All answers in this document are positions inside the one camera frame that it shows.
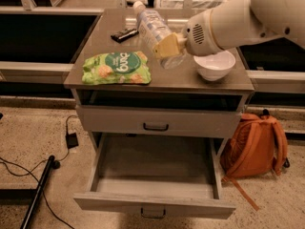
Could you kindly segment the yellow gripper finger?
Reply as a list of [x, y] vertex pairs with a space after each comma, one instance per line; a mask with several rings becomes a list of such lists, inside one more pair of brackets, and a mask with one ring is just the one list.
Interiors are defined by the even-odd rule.
[[157, 59], [164, 59], [181, 54], [184, 48], [185, 37], [183, 34], [172, 32], [158, 42], [152, 48], [152, 52]]

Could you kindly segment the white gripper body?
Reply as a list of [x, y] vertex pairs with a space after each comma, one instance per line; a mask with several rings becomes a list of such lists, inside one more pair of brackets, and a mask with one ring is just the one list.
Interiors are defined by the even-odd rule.
[[222, 51], [212, 31], [212, 11], [204, 10], [191, 17], [182, 29], [185, 49], [189, 54], [207, 56]]

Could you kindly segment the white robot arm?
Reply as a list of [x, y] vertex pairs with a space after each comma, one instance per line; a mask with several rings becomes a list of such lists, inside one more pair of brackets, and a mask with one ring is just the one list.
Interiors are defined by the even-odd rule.
[[282, 37], [305, 48], [305, 0], [229, 0], [191, 17], [152, 51], [158, 59], [206, 56]]

